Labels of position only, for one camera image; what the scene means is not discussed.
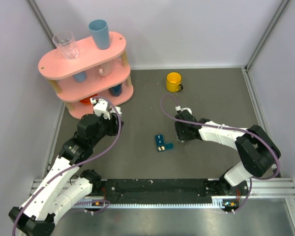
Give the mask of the teal pill organizer box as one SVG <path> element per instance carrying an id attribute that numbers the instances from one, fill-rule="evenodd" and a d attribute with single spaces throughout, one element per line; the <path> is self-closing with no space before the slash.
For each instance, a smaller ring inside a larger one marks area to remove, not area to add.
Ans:
<path id="1" fill-rule="evenodd" d="M 161 134 L 159 134 L 159 135 L 155 135 L 155 143 L 156 143 L 156 148 L 157 148 L 157 151 L 158 151 L 158 152 L 164 152 L 164 151 L 166 151 L 166 150 L 171 150 L 171 149 L 174 148 L 173 143 L 165 143 L 165 141 L 164 141 L 164 137 L 163 137 L 163 135 L 161 135 Z M 159 149 L 158 149 L 158 147 L 161 147 L 161 148 L 162 148 L 162 146 L 165 147 L 165 150 L 162 150 L 162 149 L 159 150 Z"/>

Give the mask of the white pill bottle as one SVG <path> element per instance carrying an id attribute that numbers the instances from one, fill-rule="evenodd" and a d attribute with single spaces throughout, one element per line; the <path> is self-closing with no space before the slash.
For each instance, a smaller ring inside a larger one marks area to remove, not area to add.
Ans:
<path id="1" fill-rule="evenodd" d="M 112 113 L 116 113 L 116 114 L 119 114 L 121 116 L 122 115 L 121 107 L 115 106 L 112 109 Z"/>

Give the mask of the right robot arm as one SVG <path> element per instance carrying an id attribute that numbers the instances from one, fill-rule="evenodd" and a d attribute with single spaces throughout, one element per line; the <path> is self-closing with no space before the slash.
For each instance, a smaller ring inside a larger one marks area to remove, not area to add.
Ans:
<path id="1" fill-rule="evenodd" d="M 238 152 L 240 162 L 219 178 L 219 187 L 224 194 L 232 194 L 246 179 L 262 177 L 281 157 L 278 147 L 258 125 L 234 128 L 205 118 L 196 120 L 190 109 L 178 111 L 175 119 L 179 141 L 214 142 Z"/>

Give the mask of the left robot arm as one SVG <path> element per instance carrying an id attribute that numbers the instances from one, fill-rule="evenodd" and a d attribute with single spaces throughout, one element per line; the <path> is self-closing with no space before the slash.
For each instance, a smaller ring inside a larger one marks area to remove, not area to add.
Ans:
<path id="1" fill-rule="evenodd" d="M 86 114 L 77 124 L 74 136 L 66 141 L 50 171 L 33 195 L 20 207 L 13 207 L 9 217 L 12 234 L 20 230 L 27 236 L 49 236 L 62 217 L 84 196 L 96 195 L 102 184 L 95 171 L 86 170 L 77 182 L 62 191 L 80 167 L 94 160 L 93 148 L 105 137 L 119 137 L 123 121 L 115 107 L 104 115 Z"/>

